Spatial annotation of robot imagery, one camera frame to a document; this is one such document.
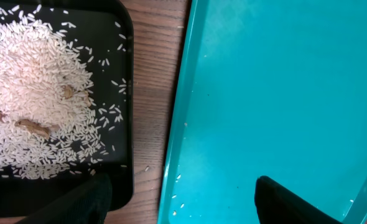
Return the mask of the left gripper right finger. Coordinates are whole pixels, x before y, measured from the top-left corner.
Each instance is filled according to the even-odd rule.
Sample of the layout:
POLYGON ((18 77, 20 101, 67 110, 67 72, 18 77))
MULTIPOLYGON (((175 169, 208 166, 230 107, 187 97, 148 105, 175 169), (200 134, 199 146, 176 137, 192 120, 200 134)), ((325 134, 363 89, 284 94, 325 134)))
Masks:
POLYGON ((265 175, 256 181, 254 203, 260 224, 341 224, 265 175))

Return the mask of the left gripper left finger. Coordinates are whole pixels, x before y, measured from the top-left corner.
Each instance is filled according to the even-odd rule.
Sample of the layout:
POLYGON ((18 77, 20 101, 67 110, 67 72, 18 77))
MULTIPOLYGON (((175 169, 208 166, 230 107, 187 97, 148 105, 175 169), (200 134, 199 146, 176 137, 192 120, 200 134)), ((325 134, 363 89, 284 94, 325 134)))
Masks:
POLYGON ((109 176, 96 174, 84 184, 17 223, 103 223, 111 206, 112 191, 109 176))

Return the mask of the brown food scrap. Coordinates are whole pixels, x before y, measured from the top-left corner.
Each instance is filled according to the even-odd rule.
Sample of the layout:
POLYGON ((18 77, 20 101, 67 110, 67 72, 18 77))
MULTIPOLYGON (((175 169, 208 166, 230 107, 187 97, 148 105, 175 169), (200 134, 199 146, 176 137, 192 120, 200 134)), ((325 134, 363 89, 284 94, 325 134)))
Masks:
POLYGON ((60 93, 27 92, 12 101, 0 102, 0 129, 23 129, 48 139, 60 130, 69 133, 74 128, 86 126, 93 113, 91 98, 86 90, 76 91, 64 85, 60 93))

